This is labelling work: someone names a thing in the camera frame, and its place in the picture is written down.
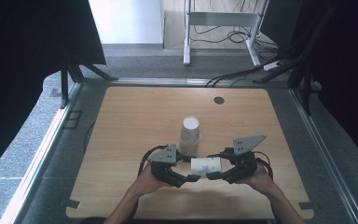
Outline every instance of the small white object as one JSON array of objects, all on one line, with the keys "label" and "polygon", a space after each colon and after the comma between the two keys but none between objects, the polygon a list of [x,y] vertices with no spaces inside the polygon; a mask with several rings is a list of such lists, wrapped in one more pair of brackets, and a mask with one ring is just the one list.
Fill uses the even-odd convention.
[{"label": "small white object", "polygon": [[276,67],[279,67],[281,65],[282,65],[281,62],[274,62],[274,63],[266,64],[266,65],[264,65],[264,71],[266,71],[266,72],[270,71],[270,70],[272,70],[272,69],[274,69]]},{"label": "small white object", "polygon": [[222,173],[222,162],[220,157],[211,158],[191,158],[191,174],[200,175],[205,178],[206,174],[219,172]]}]

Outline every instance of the black drape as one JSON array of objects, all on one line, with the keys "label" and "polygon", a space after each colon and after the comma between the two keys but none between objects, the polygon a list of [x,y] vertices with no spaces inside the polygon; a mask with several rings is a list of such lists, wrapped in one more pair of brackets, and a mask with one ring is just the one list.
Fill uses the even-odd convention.
[{"label": "black drape", "polygon": [[61,70],[64,51],[105,64],[87,0],[0,0],[0,157],[36,104],[45,77]]},{"label": "black drape", "polygon": [[358,1],[341,1],[311,64],[319,98],[358,146]]}]

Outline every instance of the white cup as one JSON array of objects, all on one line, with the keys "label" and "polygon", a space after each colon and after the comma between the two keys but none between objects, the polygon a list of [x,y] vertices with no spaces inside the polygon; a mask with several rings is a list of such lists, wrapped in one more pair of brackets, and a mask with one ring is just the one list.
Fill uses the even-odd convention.
[{"label": "white cup", "polygon": [[187,156],[197,156],[200,144],[200,122],[194,116],[184,118],[179,137],[179,151]]},{"label": "white cup", "polygon": [[200,175],[201,178],[205,178],[206,174],[213,172],[222,173],[220,157],[191,158],[191,174]]}]

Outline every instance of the wooden table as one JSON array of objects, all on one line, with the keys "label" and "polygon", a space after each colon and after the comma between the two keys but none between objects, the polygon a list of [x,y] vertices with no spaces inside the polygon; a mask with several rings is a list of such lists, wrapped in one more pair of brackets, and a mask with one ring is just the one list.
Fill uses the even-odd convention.
[{"label": "wooden table", "polygon": [[[215,97],[225,102],[219,105]],[[313,210],[299,207],[309,198],[266,91],[156,87],[112,87],[106,91],[71,195],[80,206],[67,207],[67,216],[107,217],[135,180],[146,151],[158,145],[178,145],[187,116],[200,120],[199,157],[232,147],[235,137],[266,134],[255,150],[269,156],[275,182],[298,213],[305,219],[313,217]],[[222,161],[224,171],[231,167]],[[190,164],[184,162],[173,170],[191,173]],[[269,201],[249,186],[201,179],[179,189],[163,188],[145,195],[135,217],[253,219],[273,215]]]}]

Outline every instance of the floor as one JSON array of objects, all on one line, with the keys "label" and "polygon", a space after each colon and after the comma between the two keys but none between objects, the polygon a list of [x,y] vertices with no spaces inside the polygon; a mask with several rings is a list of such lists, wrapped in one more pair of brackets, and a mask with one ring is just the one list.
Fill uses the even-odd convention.
[{"label": "floor", "polygon": [[[252,67],[243,45],[226,47],[224,43],[221,43],[222,45],[209,43],[207,46],[204,45],[205,43],[200,45],[195,43],[192,48],[198,50],[193,52],[196,56],[193,57],[194,62],[190,67],[184,67],[181,50],[183,38],[174,40],[169,46],[166,44],[168,41],[166,31],[171,27],[168,25],[169,22],[183,24],[181,19],[178,19],[179,16],[170,19],[170,12],[167,11],[182,15],[184,1],[165,0],[165,14],[161,13],[159,0],[89,0],[89,2],[107,60],[107,66],[100,68],[122,78],[116,83],[106,82],[82,67],[85,83],[80,86],[70,84],[73,90],[78,88],[78,92],[72,95],[67,118],[55,133],[58,139],[52,143],[49,154],[44,155],[44,165],[36,168],[40,172],[34,178],[33,188],[28,189],[28,198],[21,195],[16,198],[17,201],[14,200],[16,202],[13,202],[12,196],[24,179],[30,164],[33,164],[34,155],[44,142],[50,125],[60,113],[57,112],[61,103],[60,75],[53,74],[46,79],[38,104],[0,160],[0,220],[3,216],[11,220],[7,219],[2,223],[75,224],[81,222],[80,219],[68,218],[65,215],[65,207],[69,202],[79,165],[92,134],[92,124],[98,116],[106,88],[115,85],[140,84],[202,87],[210,78]],[[196,8],[217,10],[222,6],[218,4],[219,2],[197,0]],[[232,4],[224,6],[233,10],[240,1],[227,2]],[[245,1],[244,5],[249,5],[249,10],[252,10],[255,0]],[[165,29],[162,29],[163,16],[166,22]],[[173,30],[178,32],[174,36],[183,34],[180,29]],[[356,145],[324,109],[317,99],[317,94],[311,96],[311,117],[304,116],[296,100],[298,91],[291,91],[284,87],[290,73],[262,87],[254,85],[251,81],[265,74],[263,72],[252,74],[249,77],[242,77],[238,82],[224,80],[220,82],[220,87],[268,90],[298,171],[312,201],[310,206],[315,211],[314,219],[307,223],[358,223],[353,217],[356,211],[348,210],[348,205],[350,208],[358,208]],[[310,127],[317,127],[317,132]],[[346,202],[351,197],[354,198],[355,204]],[[25,202],[22,210],[20,210],[21,202]],[[8,215],[10,213],[8,207],[19,209],[20,214],[17,219],[13,217],[16,209],[11,211],[11,216]]]}]

